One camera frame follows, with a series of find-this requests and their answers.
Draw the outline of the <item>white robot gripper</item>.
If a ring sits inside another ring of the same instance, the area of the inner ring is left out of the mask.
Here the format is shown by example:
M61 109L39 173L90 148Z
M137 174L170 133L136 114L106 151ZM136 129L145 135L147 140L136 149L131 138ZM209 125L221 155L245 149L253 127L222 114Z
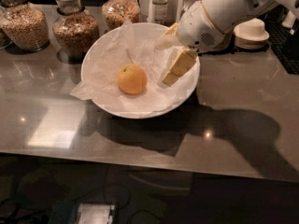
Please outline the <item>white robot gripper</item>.
M215 27L203 3L193 3L179 23L172 24L155 41L154 47L162 50L157 52L157 61L163 68L158 85L164 89L171 87L192 69L197 60L197 53L192 49L198 53L212 51L224 38L225 34ZM182 44L192 49L174 47Z

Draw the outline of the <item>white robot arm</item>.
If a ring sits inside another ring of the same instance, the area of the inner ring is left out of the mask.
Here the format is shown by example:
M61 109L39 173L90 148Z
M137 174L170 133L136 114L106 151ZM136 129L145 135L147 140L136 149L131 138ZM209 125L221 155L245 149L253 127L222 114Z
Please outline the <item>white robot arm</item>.
M299 0L200 0L194 2L157 39L155 48L173 47L161 82L172 86L195 64L199 53L212 51L223 42L227 34L241 22L249 21L277 5L283 5L299 17Z

